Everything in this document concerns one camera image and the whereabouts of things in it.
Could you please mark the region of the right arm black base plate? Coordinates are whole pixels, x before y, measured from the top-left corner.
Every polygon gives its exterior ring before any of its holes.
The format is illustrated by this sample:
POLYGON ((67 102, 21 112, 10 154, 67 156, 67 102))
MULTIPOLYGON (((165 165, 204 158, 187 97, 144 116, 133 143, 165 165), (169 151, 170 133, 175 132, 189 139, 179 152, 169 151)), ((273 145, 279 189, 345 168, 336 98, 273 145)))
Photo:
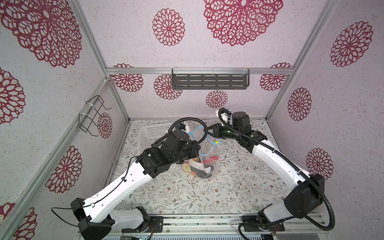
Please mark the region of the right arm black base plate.
POLYGON ((242 222, 251 224, 243 226, 245 232, 284 232, 285 226, 283 223, 275 225, 261 226, 257 215, 242 216, 242 222))

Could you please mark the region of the white perforated plastic basket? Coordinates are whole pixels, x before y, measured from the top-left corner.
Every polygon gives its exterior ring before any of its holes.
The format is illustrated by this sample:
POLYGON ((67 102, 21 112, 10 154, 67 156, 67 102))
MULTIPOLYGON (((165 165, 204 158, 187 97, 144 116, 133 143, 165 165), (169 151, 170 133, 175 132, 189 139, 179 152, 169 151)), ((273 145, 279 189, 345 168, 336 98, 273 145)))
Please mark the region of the white perforated plastic basket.
POLYGON ((150 148, 151 144, 165 135, 172 124, 173 123, 162 123, 140 127, 138 138, 139 154, 145 149, 150 148))

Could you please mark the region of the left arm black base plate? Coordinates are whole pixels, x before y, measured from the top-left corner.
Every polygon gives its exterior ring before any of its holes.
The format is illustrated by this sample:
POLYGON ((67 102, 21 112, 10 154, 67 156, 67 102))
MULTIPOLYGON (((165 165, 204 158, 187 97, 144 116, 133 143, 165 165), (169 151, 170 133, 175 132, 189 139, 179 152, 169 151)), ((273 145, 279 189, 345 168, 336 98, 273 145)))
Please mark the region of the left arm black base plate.
POLYGON ((136 229, 122 229, 124 234, 133 234, 133 233, 161 233, 164 226, 164 217, 163 216, 154 216, 150 217, 149 220, 144 220, 144 222, 137 227, 136 229))

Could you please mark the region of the red toy chili pepper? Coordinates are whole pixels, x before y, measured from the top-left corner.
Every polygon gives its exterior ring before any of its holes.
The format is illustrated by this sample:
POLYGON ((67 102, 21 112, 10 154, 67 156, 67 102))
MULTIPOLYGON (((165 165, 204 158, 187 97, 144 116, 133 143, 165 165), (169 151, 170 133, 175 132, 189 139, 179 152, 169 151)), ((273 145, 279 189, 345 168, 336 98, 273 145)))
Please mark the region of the red toy chili pepper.
POLYGON ((208 159, 203 160, 203 163, 204 164, 208 164, 208 163, 215 162, 215 161, 218 161, 218 160, 219 160, 218 156, 212 156, 212 157, 210 157, 208 159))

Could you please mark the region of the clear zip top bag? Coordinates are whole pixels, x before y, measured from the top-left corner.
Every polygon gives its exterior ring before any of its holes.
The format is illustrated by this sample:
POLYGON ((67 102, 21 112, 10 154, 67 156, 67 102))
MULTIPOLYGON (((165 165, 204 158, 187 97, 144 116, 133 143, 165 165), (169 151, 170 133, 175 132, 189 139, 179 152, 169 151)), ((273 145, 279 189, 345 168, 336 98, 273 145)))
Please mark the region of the clear zip top bag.
POLYGON ((206 140, 202 142, 202 148, 199 150, 198 156, 196 158, 186 160, 184 163, 188 163, 191 166, 192 171, 194 172, 196 172, 196 170, 202 170, 205 171, 207 174, 210 173, 211 167, 213 166, 215 168, 215 172, 213 173, 214 176, 219 169, 219 162, 224 159, 225 155, 222 143, 222 141, 216 141, 208 135, 206 140), (218 156, 219 160, 208 164, 203 163, 203 160, 208 159, 212 156, 218 156))

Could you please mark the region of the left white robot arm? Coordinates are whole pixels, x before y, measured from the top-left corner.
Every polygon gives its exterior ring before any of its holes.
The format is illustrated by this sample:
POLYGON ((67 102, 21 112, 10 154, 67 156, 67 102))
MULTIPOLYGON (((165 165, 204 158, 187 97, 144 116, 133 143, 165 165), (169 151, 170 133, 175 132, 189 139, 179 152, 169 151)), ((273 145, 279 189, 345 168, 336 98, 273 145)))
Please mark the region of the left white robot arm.
POLYGON ((198 157, 200 149, 200 144, 192 141, 185 131, 169 132, 164 141, 145 149, 126 172, 97 194, 72 201, 71 208, 79 221, 82 237, 85 240, 101 240, 111 231, 145 231, 151 218, 143 207, 129 211, 116 211, 115 207, 137 188, 168 171, 171 165, 198 157))

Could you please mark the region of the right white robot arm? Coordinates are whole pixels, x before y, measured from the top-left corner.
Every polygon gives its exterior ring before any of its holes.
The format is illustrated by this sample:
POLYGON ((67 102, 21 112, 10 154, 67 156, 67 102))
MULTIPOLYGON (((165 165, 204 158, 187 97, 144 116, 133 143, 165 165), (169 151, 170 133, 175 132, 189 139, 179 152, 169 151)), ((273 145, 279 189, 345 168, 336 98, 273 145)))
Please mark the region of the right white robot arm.
POLYGON ((330 205, 325 196, 325 180, 319 174, 310 174, 282 154, 260 131, 253 130, 245 112, 231 113, 220 108, 216 111, 220 123, 209 127, 209 135, 219 139, 234 139, 249 153, 265 162, 281 177, 289 188, 289 194, 277 203, 258 212, 257 223, 261 226, 282 223, 293 218, 315 220, 308 214, 322 204, 330 205))

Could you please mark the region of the dark oval toy avocado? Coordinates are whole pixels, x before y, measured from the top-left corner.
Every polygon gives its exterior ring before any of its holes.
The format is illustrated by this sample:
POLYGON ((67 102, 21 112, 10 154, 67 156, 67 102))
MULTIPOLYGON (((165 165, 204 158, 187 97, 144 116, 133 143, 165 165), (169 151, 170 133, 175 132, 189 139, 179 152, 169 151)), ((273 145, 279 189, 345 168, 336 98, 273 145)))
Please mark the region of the dark oval toy avocado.
POLYGON ((201 179, 209 179, 213 176, 213 173, 215 172, 215 168, 212 166, 211 167, 211 171, 210 173, 206 173, 205 171, 202 171, 202 170, 196 170, 196 175, 197 177, 201 178, 201 179))

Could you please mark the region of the yellow toy potato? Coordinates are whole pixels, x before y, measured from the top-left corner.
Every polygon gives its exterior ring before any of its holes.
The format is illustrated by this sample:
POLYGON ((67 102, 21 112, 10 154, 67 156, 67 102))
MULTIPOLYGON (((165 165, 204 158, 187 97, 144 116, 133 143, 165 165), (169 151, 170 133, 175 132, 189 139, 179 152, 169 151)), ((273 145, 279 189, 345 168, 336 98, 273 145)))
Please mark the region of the yellow toy potato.
POLYGON ((191 166, 188 163, 183 163, 182 164, 182 169, 185 173, 188 173, 190 175, 196 175, 194 171, 192 171, 191 166))

